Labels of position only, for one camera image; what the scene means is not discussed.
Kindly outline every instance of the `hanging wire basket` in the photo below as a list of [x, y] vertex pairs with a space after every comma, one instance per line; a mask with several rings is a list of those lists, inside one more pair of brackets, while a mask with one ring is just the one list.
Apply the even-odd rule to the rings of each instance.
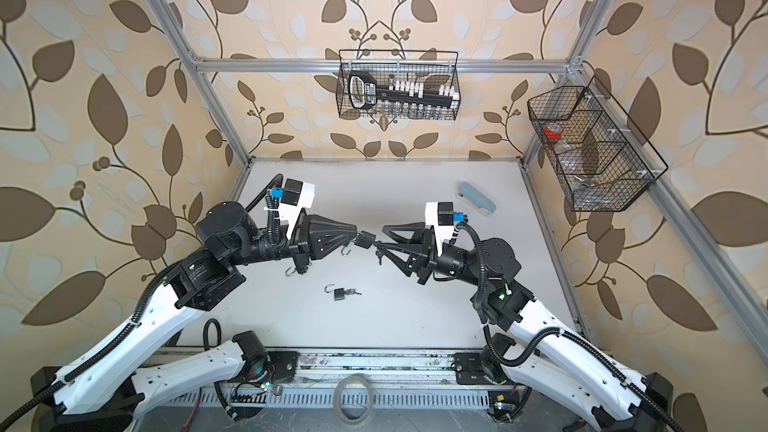
[[[600, 104], [605, 87], [562, 86], [528, 101], [528, 115], [574, 212], [621, 212], [669, 168], [627, 112], [618, 125]], [[648, 146], [659, 164], [632, 147]]]
[[340, 50], [339, 117], [456, 120], [462, 101], [457, 61], [457, 52], [442, 50]]

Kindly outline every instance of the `wire basket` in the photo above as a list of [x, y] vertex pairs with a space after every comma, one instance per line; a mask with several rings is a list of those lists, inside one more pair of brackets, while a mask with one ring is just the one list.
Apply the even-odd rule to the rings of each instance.
[[[571, 209], [621, 212], [668, 166], [629, 115], [628, 126], [617, 126], [600, 104], [602, 95], [593, 82], [531, 98], [528, 115]], [[653, 149], [663, 167], [646, 163], [627, 134]]]
[[339, 117], [456, 120], [462, 100], [457, 61], [457, 52], [442, 50], [340, 50]]

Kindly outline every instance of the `white table surface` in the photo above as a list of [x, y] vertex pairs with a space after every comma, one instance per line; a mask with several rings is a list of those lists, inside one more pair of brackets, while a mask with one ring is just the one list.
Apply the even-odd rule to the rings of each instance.
[[[241, 195], [248, 203], [277, 174], [316, 185], [309, 213], [390, 242], [382, 226], [423, 222], [425, 202], [454, 202], [480, 238], [504, 238], [522, 270], [516, 280], [529, 288], [563, 322], [571, 313], [554, 271], [516, 162], [256, 162]], [[469, 182], [496, 204], [484, 216], [455, 197]], [[266, 224], [264, 203], [253, 210]], [[471, 249], [463, 233], [457, 245]], [[216, 308], [186, 327], [181, 344], [200, 344], [208, 318], [221, 322], [224, 340], [255, 331], [267, 347], [476, 348], [484, 345], [482, 326], [470, 303], [474, 287], [459, 281], [416, 283], [375, 249], [352, 246], [346, 257], [334, 251], [314, 261], [308, 273], [286, 277], [291, 259], [240, 267], [246, 282]], [[323, 288], [356, 288], [362, 295], [334, 301]]]

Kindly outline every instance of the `wallpaper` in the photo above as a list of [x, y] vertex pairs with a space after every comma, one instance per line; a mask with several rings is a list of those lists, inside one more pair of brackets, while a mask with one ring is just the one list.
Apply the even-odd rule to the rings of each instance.
[[616, 0], [604, 25], [586, 70], [766, 303], [768, 0]]
[[5, 417], [200, 244], [240, 166], [142, 0], [0, 0], [0, 23]]
[[[341, 119], [331, 74], [223, 72], [218, 77], [217, 94], [258, 158], [518, 157], [533, 133], [525, 101], [550, 87], [546, 74], [465, 74], [459, 77], [462, 105], [455, 121], [367, 113]], [[219, 145], [215, 130], [208, 139]]]
[[[766, 5], [615, 0], [585, 62], [763, 302]], [[531, 170], [600, 346], [670, 379], [686, 432], [762, 430], [768, 371], [650, 197], [622, 213], [573, 213], [549, 161]]]
[[590, 0], [168, 0], [195, 53], [323, 58], [325, 49], [563, 59]]

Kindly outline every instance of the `floor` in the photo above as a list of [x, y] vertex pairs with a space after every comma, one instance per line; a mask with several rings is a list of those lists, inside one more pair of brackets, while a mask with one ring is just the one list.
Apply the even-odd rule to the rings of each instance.
[[[134, 432], [178, 432], [191, 412], [188, 407], [162, 407], [149, 412]], [[523, 413], [510, 424], [495, 424], [479, 410], [374, 409], [363, 424], [346, 426], [333, 409], [263, 409], [257, 416], [232, 422], [221, 407], [199, 408], [189, 432], [270, 430], [356, 430], [358, 432], [561, 432], [578, 417], [560, 404], [533, 392]]]
[[[276, 174], [316, 185], [310, 213], [357, 225], [377, 234], [385, 225], [424, 220], [428, 201], [453, 201], [481, 238], [504, 238], [523, 269], [517, 280], [571, 325], [560, 282], [544, 243], [516, 162], [256, 162], [241, 202], [249, 202]], [[469, 182], [498, 207], [490, 217], [455, 197]], [[263, 206], [254, 210], [264, 226]], [[472, 248], [466, 234], [457, 245]], [[478, 348], [484, 345], [472, 309], [474, 288], [463, 282], [426, 285], [405, 277], [373, 249], [352, 247], [315, 261], [308, 273], [286, 277], [290, 259], [240, 268], [246, 282], [215, 310], [187, 326], [179, 345], [197, 345], [208, 318], [217, 318], [224, 340], [254, 330], [267, 347]], [[362, 295], [334, 302], [328, 284]]]

